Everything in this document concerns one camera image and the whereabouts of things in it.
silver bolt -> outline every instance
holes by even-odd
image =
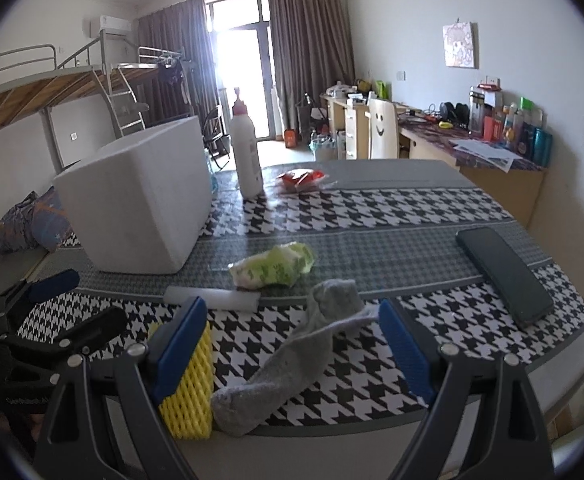
[[[73,354],[73,355],[70,355],[69,358],[67,358],[67,365],[70,368],[76,368],[77,366],[81,366],[82,362],[83,362],[83,357],[80,356],[79,354]]]
[[[503,357],[503,361],[505,361],[510,366],[518,366],[518,364],[521,362],[521,360],[514,354],[506,354],[505,357]]]
[[[444,343],[441,345],[441,353],[444,355],[454,357],[455,355],[458,355],[458,352],[458,347],[452,343]]]
[[[146,353],[146,346],[143,343],[134,343],[130,345],[126,352],[132,357],[139,357],[139,355]]]

hanging canvas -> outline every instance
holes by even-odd
[[[454,23],[443,27],[445,64],[460,68],[476,68],[474,36],[471,23]]]

brown curtain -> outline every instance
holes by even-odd
[[[307,92],[354,79],[349,26],[341,0],[269,0],[272,49],[283,126],[296,128],[296,104]]]
[[[212,42],[207,31],[205,3],[187,0],[158,10],[138,20],[138,40],[142,46],[152,46],[180,52],[195,63],[189,88],[194,113],[201,121],[218,104]],[[150,124],[187,113],[181,88],[157,78],[143,84],[144,99],[150,105]]]

green bottle cap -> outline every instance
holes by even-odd
[[[525,97],[521,97],[521,110],[532,111],[534,108],[534,102],[526,99]]]

white bottle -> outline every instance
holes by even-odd
[[[236,102],[232,107],[233,117],[230,121],[230,138],[236,163],[236,175],[243,198],[254,198],[263,191],[263,175],[259,150],[256,144],[254,123],[248,115],[248,108],[239,97],[239,89],[235,88]]]

